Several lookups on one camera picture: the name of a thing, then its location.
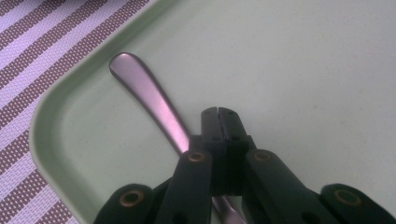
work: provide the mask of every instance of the tray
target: tray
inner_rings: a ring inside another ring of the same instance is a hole
[[[391,1],[153,2],[42,97],[30,129],[37,169],[80,223],[120,186],[172,175],[176,152],[109,73],[128,51],[191,133],[204,109],[231,108],[310,189],[345,183],[395,216],[395,21]]]

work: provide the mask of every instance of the striped tablecloth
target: striped tablecloth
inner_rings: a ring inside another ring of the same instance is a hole
[[[0,1],[0,223],[77,223],[32,162],[44,91],[149,0]]]

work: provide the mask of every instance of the brass screw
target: brass screw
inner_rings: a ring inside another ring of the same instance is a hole
[[[189,161],[193,161],[193,162],[199,162],[199,161],[203,161],[205,159],[205,155],[202,154],[201,152],[193,152],[189,155]]]
[[[361,206],[361,198],[346,190],[346,189],[338,189],[334,192],[335,199],[337,199],[338,202],[344,203],[349,206],[354,206],[358,207]]]
[[[145,194],[138,189],[132,189],[125,192],[120,197],[120,204],[123,207],[133,207],[143,201]]]
[[[271,160],[271,156],[265,152],[256,152],[254,154],[254,159],[256,159],[256,161],[269,161]]]

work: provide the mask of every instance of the screw hole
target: screw hole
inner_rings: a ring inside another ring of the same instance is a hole
[[[311,212],[303,212],[301,213],[301,218],[306,224],[319,224],[320,223],[320,218],[311,213]]]
[[[346,205],[354,207],[361,206],[361,198],[346,189],[336,190],[334,192],[334,196],[340,203],[344,203]]]
[[[256,161],[269,161],[271,159],[271,156],[265,152],[256,152],[254,154],[254,158],[256,159]]]
[[[120,197],[120,204],[124,207],[133,207],[143,201],[144,193],[140,190],[130,190]]]
[[[205,155],[201,152],[193,152],[189,155],[189,161],[203,161]]]
[[[189,219],[183,213],[177,213],[172,218],[173,223],[175,224],[187,224],[189,223]]]

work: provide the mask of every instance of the metal spoon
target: metal spoon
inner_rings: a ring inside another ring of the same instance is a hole
[[[177,153],[187,151],[190,135],[148,67],[135,55],[120,53],[111,60],[110,71],[146,108]],[[246,224],[227,197],[213,197],[212,203],[222,223]]]

